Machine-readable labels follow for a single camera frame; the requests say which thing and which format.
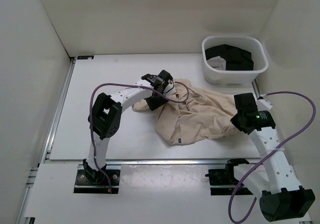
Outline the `beige trousers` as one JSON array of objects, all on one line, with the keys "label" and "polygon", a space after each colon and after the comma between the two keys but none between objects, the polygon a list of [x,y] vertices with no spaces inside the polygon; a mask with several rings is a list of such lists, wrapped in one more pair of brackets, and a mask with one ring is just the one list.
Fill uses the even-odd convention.
[{"label": "beige trousers", "polygon": [[188,79],[175,81],[175,97],[153,111],[154,130],[170,146],[190,145],[240,133],[231,123],[237,113],[231,96],[192,86]]}]

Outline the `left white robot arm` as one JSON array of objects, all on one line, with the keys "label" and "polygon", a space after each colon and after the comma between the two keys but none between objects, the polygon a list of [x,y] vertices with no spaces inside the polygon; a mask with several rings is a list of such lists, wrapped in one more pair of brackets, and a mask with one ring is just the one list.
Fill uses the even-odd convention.
[{"label": "left white robot arm", "polygon": [[153,111],[165,103],[168,96],[176,92],[173,77],[165,70],[158,75],[146,74],[133,85],[124,85],[125,89],[113,93],[100,93],[94,98],[97,87],[90,98],[89,128],[91,145],[88,157],[83,160],[84,173],[95,185],[107,181],[106,154],[110,139],[120,128],[122,113],[135,103],[145,100]]}]

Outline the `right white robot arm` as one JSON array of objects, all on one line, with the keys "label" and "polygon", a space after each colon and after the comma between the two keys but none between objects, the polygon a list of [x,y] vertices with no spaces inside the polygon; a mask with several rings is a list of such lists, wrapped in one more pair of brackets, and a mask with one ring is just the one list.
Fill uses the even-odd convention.
[{"label": "right white robot arm", "polygon": [[258,99],[252,93],[234,96],[237,113],[231,123],[247,134],[254,143],[260,161],[251,168],[246,163],[225,170],[224,177],[230,184],[236,184],[229,198],[228,216],[232,223],[232,204],[241,185],[254,195],[253,202],[259,203],[262,215],[268,222],[302,218],[309,211],[316,197],[312,189],[305,189],[292,173],[291,166],[281,148],[290,140],[304,132],[316,117],[316,105],[306,95],[293,95],[307,100],[312,108],[310,120],[296,133],[279,141],[276,123],[270,113],[272,104],[261,95]]}]

